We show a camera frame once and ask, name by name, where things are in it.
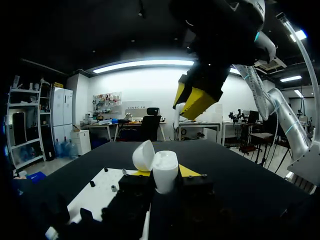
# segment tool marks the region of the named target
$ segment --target gray floor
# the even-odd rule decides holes
[[[23,169],[26,171],[28,175],[35,174],[37,172],[42,172],[46,176],[52,174],[54,171],[58,170],[59,168],[62,168],[63,166],[67,165],[68,163],[71,163],[73,160],[71,160],[68,157],[65,158],[55,158],[52,161],[41,161],[36,164],[33,164],[31,166],[28,166],[27,168]]]
[[[259,158],[258,158],[258,163],[261,163],[262,161],[262,158],[264,156],[264,153],[265,153],[265,147],[264,146],[261,146],[261,149],[262,149],[262,152],[260,152],[259,154]],[[266,158],[267,158],[267,155],[268,155],[268,151],[270,149],[270,145],[268,146],[267,148],[267,151],[266,151]],[[230,148],[231,151],[234,151],[235,153],[243,156],[244,153],[243,152],[240,152],[238,148]],[[274,149],[274,147],[271,148],[270,152],[269,152],[269,156],[268,158],[266,159],[266,164],[265,164],[265,168],[267,169],[268,166],[269,166],[269,163],[270,163],[270,166],[268,168],[269,171],[271,172],[275,172],[283,158],[283,156],[285,155],[287,151],[287,148],[285,147],[282,147],[282,146],[276,146],[276,148]],[[249,155],[245,154],[244,157],[247,158],[247,159],[251,159],[251,161],[256,161],[256,158],[257,158],[257,155],[258,155],[258,150],[256,149],[255,151],[251,151],[249,152]],[[284,178],[288,173],[289,171],[287,170],[287,167],[293,162],[289,152],[286,154],[285,156],[285,159],[283,160],[283,163],[281,164],[279,170],[276,172],[277,175],[279,175],[280,177]]]
[[[259,158],[258,158],[258,163],[261,163],[262,158],[264,156],[264,152],[265,152],[265,147],[261,146],[262,152],[260,152],[259,154]],[[239,151],[238,148],[230,148],[231,151],[234,151],[235,153],[243,156],[244,154],[242,152]],[[274,156],[273,159],[271,161],[271,164],[268,168],[269,171],[271,172],[275,172],[281,162],[281,159],[283,158],[283,156],[285,155],[287,149],[282,147],[282,146],[276,146],[275,148],[275,152],[274,152],[274,148],[272,147],[270,152],[269,152],[269,156],[267,158],[267,162],[265,165],[265,168],[268,168],[269,163],[272,159],[272,155],[274,152]],[[251,161],[255,161],[257,158],[257,154],[258,154],[258,150],[255,150],[254,152],[250,152],[249,155],[245,154],[244,157],[247,159],[251,159]],[[53,173],[54,171],[58,170],[59,168],[62,168],[63,166],[67,165],[68,163],[70,163],[72,160],[69,158],[55,158],[52,161],[41,161],[38,162],[34,165],[31,165],[27,168],[25,168],[24,170],[27,172],[28,175],[30,174],[34,174],[37,172],[42,172],[44,173],[46,176],[50,175],[51,173]],[[292,163],[292,159],[290,154],[288,153],[281,165],[281,167],[279,168],[279,170],[277,171],[277,175],[279,175],[280,177],[284,178],[289,171],[287,170],[287,166],[290,165]]]

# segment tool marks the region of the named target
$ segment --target white cabinet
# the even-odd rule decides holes
[[[64,89],[63,125],[72,124],[72,90]]]
[[[51,106],[53,126],[72,124],[72,97],[72,90],[54,87]]]
[[[65,90],[60,87],[55,87],[53,92],[53,101],[52,101],[52,123],[53,126],[60,126],[64,124],[64,95]]]
[[[79,155],[84,155],[91,151],[89,130],[72,131],[70,137],[71,141],[76,144]]]
[[[72,124],[63,125],[64,135],[66,137],[66,140],[69,141],[71,139],[71,132],[72,132]]]
[[[58,139],[59,143],[63,143],[65,138],[67,141],[71,138],[70,133],[72,131],[72,124],[54,126],[53,127],[53,137],[54,141]]]

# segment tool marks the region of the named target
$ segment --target office chair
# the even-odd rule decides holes
[[[152,116],[144,116],[142,119],[141,124],[141,141],[150,140],[152,142],[157,141],[158,137],[158,128],[160,124],[160,115],[156,115],[154,112],[154,108],[150,108],[151,110],[147,109],[147,114]]]

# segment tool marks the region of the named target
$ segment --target water bottle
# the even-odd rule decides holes
[[[30,159],[34,159],[34,158],[36,157],[36,151],[35,151],[35,149],[31,146],[31,147],[28,149],[28,151],[29,151],[29,158],[30,158]]]
[[[68,154],[66,155],[66,145],[67,145],[67,137],[65,136],[64,137],[64,142],[61,143],[61,148],[62,148],[61,157],[68,156]]]
[[[20,148],[20,159],[22,162],[26,162],[29,160],[28,151],[24,146]]]
[[[77,145],[71,142],[71,139],[69,139],[69,158],[70,159],[76,159],[78,157],[78,148]]]
[[[56,142],[54,144],[54,148],[55,148],[55,154],[57,158],[61,158],[62,157],[62,146],[60,144],[60,142],[58,142],[58,138],[56,139]]]
[[[67,142],[67,138],[64,137],[64,146],[63,146],[63,155],[65,157],[69,157],[69,151],[70,151],[70,143]]]

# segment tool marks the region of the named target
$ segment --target ceiling light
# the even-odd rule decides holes
[[[296,31],[295,34],[298,37],[298,39],[300,39],[300,40],[307,38],[307,35],[302,30]],[[294,38],[294,36],[292,34],[290,34],[290,37],[292,38],[292,40],[294,42],[296,42],[296,39]]]
[[[241,75],[240,72],[235,68],[230,68],[230,73]]]
[[[300,98],[304,98],[304,96],[301,94],[301,92],[299,90],[294,90],[294,92],[300,97]]]
[[[280,79],[280,81],[284,83],[284,82],[288,82],[288,81],[292,81],[292,80],[298,80],[298,79],[302,79],[302,77],[300,75],[292,76],[292,77],[287,77],[287,78]]]
[[[138,66],[150,66],[150,65],[178,65],[178,66],[192,66],[194,61],[188,60],[144,60],[144,61],[130,61],[125,63],[119,63],[111,66],[105,66],[102,68],[98,68],[93,70],[94,73],[100,74],[103,72],[116,70],[116,69],[124,69],[130,67],[138,67]]]

